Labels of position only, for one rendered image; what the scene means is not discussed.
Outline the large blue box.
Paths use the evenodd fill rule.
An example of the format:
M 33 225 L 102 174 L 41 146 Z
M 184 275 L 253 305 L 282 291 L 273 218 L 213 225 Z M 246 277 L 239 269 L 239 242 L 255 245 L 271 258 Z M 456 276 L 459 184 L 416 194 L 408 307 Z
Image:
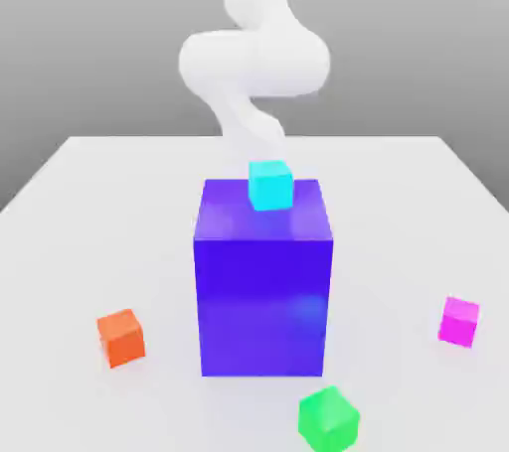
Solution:
M 203 376 L 322 375 L 333 234 L 317 181 L 257 212 L 247 181 L 206 180 L 193 248 Z

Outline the small green cube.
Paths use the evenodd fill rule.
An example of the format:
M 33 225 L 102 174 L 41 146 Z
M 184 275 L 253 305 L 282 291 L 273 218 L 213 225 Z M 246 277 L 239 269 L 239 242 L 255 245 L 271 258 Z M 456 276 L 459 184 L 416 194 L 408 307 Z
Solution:
M 358 438 L 360 412 L 335 385 L 301 399 L 298 432 L 313 452 L 344 452 Z

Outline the small magenta cube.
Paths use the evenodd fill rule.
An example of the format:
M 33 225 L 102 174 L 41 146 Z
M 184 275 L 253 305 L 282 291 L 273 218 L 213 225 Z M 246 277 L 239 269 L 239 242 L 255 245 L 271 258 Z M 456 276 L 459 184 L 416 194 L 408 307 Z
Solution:
M 479 305 L 447 296 L 437 333 L 440 341 L 471 349 L 479 317 Z

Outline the small cyan cube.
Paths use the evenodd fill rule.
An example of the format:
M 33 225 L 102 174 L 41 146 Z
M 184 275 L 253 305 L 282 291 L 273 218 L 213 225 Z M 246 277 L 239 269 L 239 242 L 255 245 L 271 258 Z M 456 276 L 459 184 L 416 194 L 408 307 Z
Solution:
M 250 201 L 258 212 L 293 206 L 293 175 L 282 160 L 250 162 L 248 187 Z

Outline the small orange cube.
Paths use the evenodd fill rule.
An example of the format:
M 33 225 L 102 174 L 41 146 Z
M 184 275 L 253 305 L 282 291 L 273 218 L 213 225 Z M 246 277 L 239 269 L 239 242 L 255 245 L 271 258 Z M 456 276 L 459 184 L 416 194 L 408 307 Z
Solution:
M 111 369 L 145 356 L 143 330 L 131 309 L 98 318 L 96 325 Z

